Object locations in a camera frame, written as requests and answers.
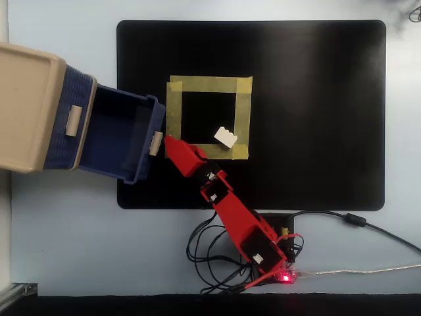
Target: cable connector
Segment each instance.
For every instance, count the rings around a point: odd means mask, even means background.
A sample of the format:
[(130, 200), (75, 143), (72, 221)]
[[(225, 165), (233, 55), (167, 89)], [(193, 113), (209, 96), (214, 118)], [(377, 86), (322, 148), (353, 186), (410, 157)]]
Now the cable connector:
[(367, 220), (364, 217), (356, 216), (353, 214), (346, 214), (343, 218), (345, 222), (351, 225), (365, 227), (367, 225)]

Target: white cable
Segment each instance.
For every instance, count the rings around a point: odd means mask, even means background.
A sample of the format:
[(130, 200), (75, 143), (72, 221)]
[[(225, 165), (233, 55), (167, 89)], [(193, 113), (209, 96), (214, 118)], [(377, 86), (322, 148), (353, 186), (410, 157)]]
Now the white cable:
[(357, 275), (369, 275), (372, 273), (380, 273), (380, 272), (390, 272), (390, 271), (399, 271), (405, 269), (413, 269), (413, 268), (421, 268), (421, 265), (407, 265), (406, 267), (396, 267), (396, 268), (388, 268), (388, 269), (380, 269), (380, 270), (332, 270), (332, 271), (319, 271), (319, 272), (298, 272), (298, 277), (306, 278), (306, 277), (313, 277), (315, 275), (334, 275), (337, 273), (351, 273)]

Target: blue basket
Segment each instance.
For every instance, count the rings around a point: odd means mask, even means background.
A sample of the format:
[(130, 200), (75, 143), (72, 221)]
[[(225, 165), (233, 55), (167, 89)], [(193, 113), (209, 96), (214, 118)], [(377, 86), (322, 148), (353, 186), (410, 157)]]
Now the blue basket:
[[(74, 167), (82, 139), (93, 81), (90, 76), (67, 66), (44, 169), (71, 169)], [(66, 135), (67, 118), (73, 105), (82, 108), (76, 137)]]
[(134, 184), (147, 177), (149, 148), (165, 107), (156, 97), (98, 85), (79, 168)]

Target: black cable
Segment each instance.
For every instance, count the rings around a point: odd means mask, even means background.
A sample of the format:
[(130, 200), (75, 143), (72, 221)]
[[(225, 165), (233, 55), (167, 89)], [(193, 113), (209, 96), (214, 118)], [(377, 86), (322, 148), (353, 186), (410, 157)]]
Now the black cable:
[[(412, 16), (414, 15), (414, 13), (417, 13), (418, 14), (417, 17), (416, 17), (416, 19), (413, 19), (412, 18)], [(411, 22), (414, 22), (414, 23), (421, 22), (421, 6), (415, 8), (414, 10), (412, 10), (411, 13), (409, 13), (409, 16), (408, 17), (409, 17), (409, 20)]]
[[(209, 258), (209, 253), (211, 252), (211, 249), (212, 249), (212, 247), (213, 247), (213, 245), (215, 245), (215, 243), (218, 241), (218, 239), (223, 235), (223, 234), (225, 234), (226, 233), (226, 230), (224, 230), (223, 232), (221, 232), (218, 236), (216, 236), (215, 237), (215, 239), (210, 243), (210, 245), (209, 245), (209, 247), (208, 247), (208, 252), (207, 252), (207, 258)], [(216, 283), (219, 283), (219, 284), (221, 284), (221, 285), (223, 285), (223, 286), (227, 286), (228, 287), (228, 285), (225, 285), (225, 284), (223, 284), (223, 282), (220, 282), (216, 277), (215, 277), (215, 275), (213, 274), (213, 270), (212, 270), (212, 267), (211, 267), (211, 262), (210, 261), (207, 261), (207, 264), (208, 264), (208, 268), (209, 268), (209, 273), (210, 273), (210, 275), (211, 275), (211, 277), (216, 281)]]
[(417, 252), (421, 253), (421, 248), (415, 246), (414, 244), (410, 243), (409, 241), (407, 241), (407, 240), (405, 240), (405, 239), (403, 239), (401, 237), (398, 237), (398, 236), (392, 234), (391, 232), (388, 232), (385, 229), (382, 229), (382, 228), (380, 228), (380, 227), (378, 227), (376, 225), (370, 224), (370, 223), (366, 223), (366, 226), (371, 227), (371, 228), (373, 228), (375, 230), (378, 230), (379, 232), (382, 232), (383, 234), (385, 234), (385, 235), (387, 235), (387, 236), (389, 236), (389, 237), (391, 237), (393, 239), (396, 239), (397, 241), (399, 241), (399, 242), (407, 245), (408, 247), (416, 250)]
[(339, 214), (339, 213), (335, 213), (335, 212), (331, 212), (331, 211), (300, 211), (300, 212), (296, 212), (294, 214), (291, 214), (288, 219), (287, 222), (290, 221), (291, 219), (293, 219), (294, 217), (298, 216), (298, 215), (303, 215), (303, 214), (328, 214), (328, 215), (333, 215), (333, 216), (337, 216), (337, 217), (341, 217), (345, 222), (349, 223), (349, 224), (353, 224), (355, 226), (360, 226), (360, 227), (365, 227), (368, 226), (370, 228), (373, 228), (379, 232), (382, 232), (383, 234), (389, 236), (392, 239), (397, 240), (398, 242), (403, 243), (404, 245), (416, 250), (418, 253), (421, 254), (421, 248), (415, 246), (414, 244), (410, 243), (409, 241), (398, 237), (394, 234), (392, 234), (391, 232), (388, 232), (385, 229), (382, 229), (376, 225), (370, 224), (368, 222), (366, 222), (366, 219), (360, 216), (356, 216), (353, 214)]
[[(242, 263), (241, 260), (240, 261), (236, 261), (235, 259), (232, 259), (231, 257), (225, 256), (225, 255), (215, 255), (215, 256), (210, 256), (210, 250), (213, 247), (213, 245), (215, 245), (216, 241), (226, 232), (226, 230), (222, 233), (220, 233), (210, 244), (210, 246), (208, 247), (208, 252), (207, 252), (207, 256), (206, 257), (198, 257), (197, 256), (197, 251), (199, 248), (199, 243), (200, 243), (200, 239), (203, 235), (203, 233), (210, 229), (210, 228), (214, 228), (214, 227), (218, 227), (218, 228), (225, 228), (224, 226), (221, 225), (210, 225), (209, 224), (213, 221), (213, 219), (216, 217), (216, 212), (214, 213), (214, 215), (203, 221), (202, 223), (200, 223), (191, 233), (190, 237), (189, 237), (189, 241), (187, 243), (187, 247), (186, 247), (186, 255), (187, 258), (191, 261), (194, 262), (195, 264), (195, 270), (197, 275), (199, 276), (199, 278), (206, 283), (207, 285), (209, 285), (209, 287), (204, 288), (201, 290), (201, 294), (206, 291), (206, 293), (204, 294), (208, 294), (213, 292), (214, 290), (223, 290), (224, 287), (229, 287), (230, 285), (227, 285), (226, 283), (229, 282), (231, 279), (233, 279), (234, 277), (236, 277), (242, 270), (248, 269), (249, 267), (251, 267), (250, 263)], [(197, 236), (197, 241), (196, 241), (196, 246), (195, 246), (195, 251), (194, 251), (194, 255), (191, 253), (190, 250), (190, 245), (192, 243), (192, 241), (194, 240), (194, 238)], [(235, 270), (232, 274), (230, 274), (229, 276), (227, 276), (222, 282), (220, 282), (215, 275), (213, 274), (212, 271), (212, 267), (210, 265), (210, 261), (214, 261), (214, 260), (223, 260), (226, 261), (228, 263), (233, 263), (235, 265), (237, 265), (239, 268), (237, 270)], [(204, 276), (200, 273), (199, 267), (198, 267), (198, 263), (203, 263), (206, 262), (208, 264), (209, 267), (209, 271), (210, 274), (212, 275), (213, 279), (216, 281), (216, 284), (212, 284), (209, 281), (207, 281)], [(247, 278), (240, 284), (246, 283), (249, 278), (252, 278), (252, 273), (250, 272), (249, 275), (247, 275)]]
[[(208, 230), (208, 229), (210, 229), (210, 228), (212, 228), (212, 227), (220, 227), (220, 228), (225, 228), (225, 227), (223, 227), (223, 226), (221, 226), (221, 225), (210, 225), (210, 226), (208, 226), (208, 227), (206, 227), (206, 228), (204, 228), (202, 231), (200, 231), (200, 234), (199, 234), (199, 236), (197, 237), (197, 241), (196, 241), (196, 247), (195, 247), (195, 255), (194, 255), (194, 258), (197, 258), (197, 249), (198, 249), (198, 247), (199, 247), (199, 241), (200, 241), (200, 238), (202, 237), (202, 234), (206, 231), (206, 230)], [(199, 271), (199, 267), (197, 266), (197, 261), (195, 260), (194, 261), (194, 264), (195, 264), (195, 269), (196, 269), (196, 273), (197, 273), (197, 275), (199, 275), (199, 278), (204, 282), (204, 283), (206, 283), (206, 284), (208, 284), (209, 286), (214, 286), (212, 283), (210, 283), (210, 282), (208, 282), (207, 280), (205, 280), (205, 278), (202, 276), (202, 274), (200, 273), (200, 271)]]
[(333, 215), (333, 216), (338, 216), (338, 217), (345, 217), (345, 215), (343, 215), (343, 214), (339, 214), (339, 213), (335, 213), (335, 212), (331, 212), (331, 211), (300, 211), (300, 212), (296, 212), (294, 214), (291, 214), (287, 219), (287, 223), (291, 219), (293, 219), (294, 217), (296, 217), (298, 215), (302, 215), (302, 214), (327, 214), (327, 215)]

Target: wire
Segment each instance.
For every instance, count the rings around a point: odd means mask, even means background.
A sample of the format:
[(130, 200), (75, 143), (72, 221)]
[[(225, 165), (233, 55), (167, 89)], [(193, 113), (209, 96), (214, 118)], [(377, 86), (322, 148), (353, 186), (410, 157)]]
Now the wire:
[(382, 229), (382, 228), (380, 228), (380, 227), (378, 227), (376, 225), (373, 225), (373, 224), (370, 224), (370, 223), (366, 222), (365, 219), (362, 218), (362, 217), (359, 217), (359, 216), (356, 216), (356, 215), (352, 215), (352, 214), (346, 214), (346, 215), (344, 215), (344, 214), (339, 214), (339, 213), (335, 213), (335, 212), (331, 212), (331, 211), (300, 211), (300, 212), (291, 214), (288, 217), (287, 222), (289, 222), (291, 219), (293, 219), (294, 217), (296, 217), (298, 215), (304, 215), (304, 214), (327, 214), (327, 215), (333, 215), (333, 216), (336, 216), (336, 217), (341, 217), (342, 219), (344, 219), (348, 223), (353, 224), (353, 225), (357, 225), (357, 226), (359, 226), (359, 224), (361, 222), (355, 222), (355, 220), (354, 220), (355, 218), (357, 218), (357, 220), (364, 220), (361, 227), (368, 226), (370, 228), (373, 228), (373, 229), (375, 229), (375, 230), (377, 230), (377, 231), (379, 231), (379, 232), (381, 232), (381, 233), (389, 236), (390, 238), (395, 239), (398, 242), (403, 243), (404, 245), (412, 248), (413, 250), (415, 250), (419, 254), (421, 254), (421, 248), (415, 246), (414, 244), (410, 243), (409, 241), (407, 241), (407, 240), (405, 240), (405, 239), (403, 239), (401, 237), (398, 237), (398, 236), (392, 234), (391, 232), (388, 232), (387, 230)]
[[(197, 225), (197, 227), (191, 233), (191, 235), (189, 237), (189, 241), (187, 243), (187, 247), (186, 247), (187, 258), (195, 264), (195, 270), (196, 270), (197, 275), (199, 276), (199, 278), (205, 284), (207, 284), (209, 286), (209, 287), (206, 287), (206, 288), (202, 289), (201, 294), (209, 294), (209, 293), (211, 293), (215, 290), (223, 290), (225, 288), (230, 288), (231, 285), (227, 285), (226, 283), (229, 282), (230, 280), (232, 280), (233, 278), (235, 278), (238, 274), (241, 273), (241, 271), (245, 272), (245, 270), (247, 270), (247, 269), (250, 269), (249, 274), (246, 276), (246, 278), (241, 283), (236, 284), (235, 286), (245, 284), (249, 281), (249, 279), (253, 280), (252, 264), (251, 263), (242, 263), (241, 258), (240, 258), (240, 261), (236, 261), (235, 259), (232, 259), (231, 257), (225, 256), (225, 255), (210, 256), (210, 251), (211, 251), (212, 247), (215, 245), (215, 243), (218, 241), (218, 239), (226, 232), (226, 230), (219, 233), (214, 238), (214, 240), (210, 243), (210, 245), (208, 247), (208, 250), (207, 250), (207, 256), (206, 257), (198, 257), (197, 256), (197, 252), (198, 252), (198, 248), (199, 248), (199, 244), (200, 244), (200, 239), (201, 239), (202, 235), (205, 233), (205, 231), (207, 231), (210, 228), (225, 228), (222, 225), (210, 225), (210, 223), (214, 220), (215, 217), (216, 217), (216, 212), (213, 214), (213, 216), (211, 218), (209, 218), (209, 219), (203, 221), (202, 223), (200, 223), (199, 225)], [(194, 250), (194, 253), (191, 253), (190, 246), (191, 246), (191, 243), (193, 242), (195, 237), (197, 237), (195, 250)], [(232, 274), (227, 276), (223, 281), (219, 281), (215, 277), (215, 275), (212, 271), (212, 267), (211, 267), (211, 261), (214, 261), (214, 260), (223, 260), (223, 261), (226, 261), (228, 263), (237, 265), (238, 268)], [(198, 263), (207, 263), (210, 275), (216, 281), (216, 284), (213, 284), (213, 283), (209, 282), (208, 280), (206, 280), (206, 278), (201, 274), (201, 272), (199, 270)]]
[[(412, 16), (413, 16), (415, 13), (417, 14), (417, 16), (416, 16), (416, 19), (413, 19), (413, 18), (412, 18)], [(414, 22), (414, 23), (419, 23), (419, 22), (421, 22), (421, 6), (419, 6), (419, 7), (415, 8), (414, 10), (412, 10), (412, 11), (411, 11), (411, 13), (409, 13), (408, 17), (409, 17), (409, 20), (410, 20), (411, 22)]]
[(403, 244), (407, 245), (408, 247), (410, 247), (410, 248), (412, 248), (412, 249), (416, 250), (417, 252), (421, 253), (421, 248), (419, 248), (419, 247), (415, 246), (414, 244), (412, 244), (412, 243), (408, 242), (407, 240), (405, 240), (405, 239), (403, 239), (403, 238), (401, 238), (401, 237), (398, 237), (398, 236), (396, 236), (396, 235), (392, 234), (391, 232), (388, 232), (388, 231), (387, 231), (387, 230), (385, 230), (385, 229), (382, 229), (382, 228), (380, 228), (380, 227), (378, 227), (378, 226), (376, 226), (376, 225), (370, 224), (370, 223), (366, 223), (366, 226), (371, 227), (371, 228), (373, 228), (373, 229), (375, 229), (375, 230), (377, 230), (377, 231), (379, 231), (379, 232), (382, 232), (383, 234), (385, 234), (385, 235), (387, 235), (387, 236), (389, 236), (389, 237), (391, 237), (391, 238), (393, 238), (393, 239), (396, 239), (397, 241), (399, 241), (399, 242), (401, 242), (401, 243), (403, 243)]
[(312, 277), (315, 275), (333, 275), (337, 273), (353, 273), (358, 275), (370, 275), (372, 273), (380, 272), (390, 272), (390, 271), (399, 271), (405, 269), (421, 268), (421, 265), (407, 265), (406, 267), (396, 267), (388, 269), (379, 269), (379, 270), (332, 270), (332, 271), (320, 271), (320, 272), (297, 272), (298, 277)]
[(339, 214), (339, 213), (335, 213), (331, 211), (300, 211), (300, 212), (291, 214), (287, 219), (287, 223), (289, 223), (294, 217), (298, 215), (302, 215), (302, 214), (327, 214), (327, 215), (333, 215), (333, 216), (338, 216), (338, 217), (345, 217), (345, 215), (343, 214)]

